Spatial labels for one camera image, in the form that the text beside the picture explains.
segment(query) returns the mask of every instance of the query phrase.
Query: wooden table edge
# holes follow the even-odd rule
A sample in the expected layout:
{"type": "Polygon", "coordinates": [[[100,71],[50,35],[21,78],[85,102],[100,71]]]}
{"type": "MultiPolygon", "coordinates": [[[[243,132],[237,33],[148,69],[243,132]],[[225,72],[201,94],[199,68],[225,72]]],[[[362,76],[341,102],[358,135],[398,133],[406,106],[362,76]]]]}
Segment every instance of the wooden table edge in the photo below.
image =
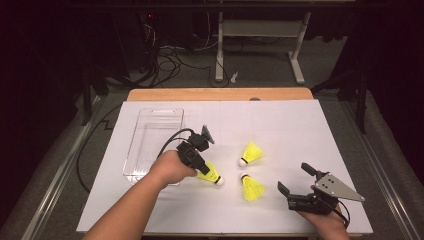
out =
{"type": "Polygon", "coordinates": [[[158,88],[133,89],[127,101],[311,100],[305,87],[290,88],[158,88]]]}

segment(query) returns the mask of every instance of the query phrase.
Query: white paper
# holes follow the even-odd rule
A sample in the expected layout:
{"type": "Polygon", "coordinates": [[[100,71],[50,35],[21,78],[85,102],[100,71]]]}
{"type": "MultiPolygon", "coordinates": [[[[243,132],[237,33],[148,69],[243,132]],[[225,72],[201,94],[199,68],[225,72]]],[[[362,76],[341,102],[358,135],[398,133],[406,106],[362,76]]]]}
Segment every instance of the white paper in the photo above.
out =
{"type": "MultiPolygon", "coordinates": [[[[311,193],[315,179],[301,169],[302,162],[331,172],[355,189],[317,100],[125,102],[77,231],[88,231],[130,188],[122,167],[142,108],[183,108],[186,127],[200,133],[207,125],[215,144],[200,154],[225,179],[218,187],[186,178],[179,186],[164,189],[146,233],[314,233],[306,220],[288,210],[286,198],[277,189],[281,181],[293,194],[311,193]],[[260,146],[265,155],[241,168],[238,161],[249,141],[260,146]],[[256,201],[243,198],[243,172],[266,188],[256,201]]],[[[351,214],[348,232],[372,233],[362,204],[344,203],[351,214]]]]}

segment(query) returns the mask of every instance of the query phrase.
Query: human hand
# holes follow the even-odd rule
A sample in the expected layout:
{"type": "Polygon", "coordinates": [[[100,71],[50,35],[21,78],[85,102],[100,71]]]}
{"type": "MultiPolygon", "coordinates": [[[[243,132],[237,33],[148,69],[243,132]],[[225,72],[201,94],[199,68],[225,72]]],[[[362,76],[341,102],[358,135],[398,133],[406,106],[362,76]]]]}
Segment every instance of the human hand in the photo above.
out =
{"type": "MultiPolygon", "coordinates": [[[[337,205],[336,209],[340,212],[339,205],[337,205]]],[[[334,212],[331,212],[327,216],[301,211],[298,211],[297,213],[314,225],[320,237],[325,240],[350,239],[344,226],[343,219],[334,212]]]]}
{"type": "Polygon", "coordinates": [[[158,178],[165,188],[168,184],[181,182],[185,177],[195,177],[197,171],[184,165],[177,151],[169,150],[156,159],[148,175],[158,178]]]}

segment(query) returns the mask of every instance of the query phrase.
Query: shuttlecock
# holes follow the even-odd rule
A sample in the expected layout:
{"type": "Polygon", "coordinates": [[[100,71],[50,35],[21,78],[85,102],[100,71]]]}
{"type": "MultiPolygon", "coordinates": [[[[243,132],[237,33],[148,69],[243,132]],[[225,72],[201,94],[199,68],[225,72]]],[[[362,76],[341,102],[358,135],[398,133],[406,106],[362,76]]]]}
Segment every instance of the shuttlecock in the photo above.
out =
{"type": "Polygon", "coordinates": [[[258,147],[258,145],[253,142],[249,142],[244,150],[243,157],[239,160],[239,166],[244,167],[248,163],[261,158],[263,155],[264,152],[260,147],[258,147]]]}
{"type": "Polygon", "coordinates": [[[265,192],[265,187],[246,173],[241,175],[241,182],[243,183],[244,199],[247,201],[256,200],[265,192]]]}
{"type": "Polygon", "coordinates": [[[224,179],[219,175],[212,163],[208,161],[206,162],[206,166],[208,166],[210,171],[206,175],[199,172],[197,173],[197,177],[209,182],[213,182],[218,186],[222,186],[224,184],[224,179]]]}

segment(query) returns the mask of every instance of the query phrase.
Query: wire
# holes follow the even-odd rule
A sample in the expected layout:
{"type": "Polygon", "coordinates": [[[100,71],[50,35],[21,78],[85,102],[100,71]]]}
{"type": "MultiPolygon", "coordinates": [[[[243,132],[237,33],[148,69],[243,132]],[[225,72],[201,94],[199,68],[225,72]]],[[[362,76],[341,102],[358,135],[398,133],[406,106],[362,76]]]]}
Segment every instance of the wire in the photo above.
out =
{"type": "Polygon", "coordinates": [[[178,134],[182,133],[182,132],[190,132],[191,134],[195,134],[194,131],[191,128],[183,128],[179,131],[177,131],[176,133],[174,133],[174,135],[172,135],[163,145],[162,149],[159,151],[158,157],[163,153],[163,151],[165,150],[165,148],[168,146],[168,144],[170,144],[172,141],[179,139],[179,138],[175,138],[178,134]]]}
{"type": "Polygon", "coordinates": [[[342,204],[342,206],[344,207],[344,209],[346,210],[346,213],[347,213],[347,224],[345,222],[345,228],[347,228],[349,226],[349,223],[350,223],[350,213],[349,213],[349,210],[347,209],[346,205],[344,205],[343,202],[339,201],[339,203],[342,204]]]}
{"type": "Polygon", "coordinates": [[[321,203],[323,203],[325,206],[327,206],[329,209],[331,209],[331,211],[333,211],[335,214],[337,214],[340,218],[343,219],[345,228],[347,228],[349,226],[349,224],[350,224],[350,213],[347,210],[346,206],[342,202],[339,201],[339,203],[341,203],[343,205],[343,207],[346,209],[349,219],[346,219],[346,217],[343,216],[343,214],[340,211],[338,211],[336,208],[333,208],[332,206],[330,206],[330,204],[328,204],[326,201],[322,200],[319,197],[317,199],[321,203]]]}
{"type": "Polygon", "coordinates": [[[93,130],[91,130],[90,134],[87,136],[87,138],[85,139],[83,145],[81,146],[81,150],[78,153],[77,156],[77,163],[76,163],[76,170],[77,170],[77,176],[78,176],[78,181],[80,182],[81,186],[84,188],[85,191],[87,191],[88,193],[90,193],[90,189],[87,187],[87,185],[85,185],[84,181],[82,180],[81,177],[81,173],[80,173],[80,159],[81,159],[81,154],[84,151],[85,146],[88,143],[88,140],[91,138],[91,136],[93,135],[94,131],[97,129],[97,127],[101,124],[101,123],[106,123],[105,125],[105,130],[112,130],[113,128],[108,127],[109,125],[109,120],[105,120],[113,111],[115,111],[116,109],[118,109],[119,107],[121,107],[122,104],[119,104],[118,106],[112,108],[108,113],[106,113],[102,119],[100,119],[100,121],[94,126],[93,130]]]}

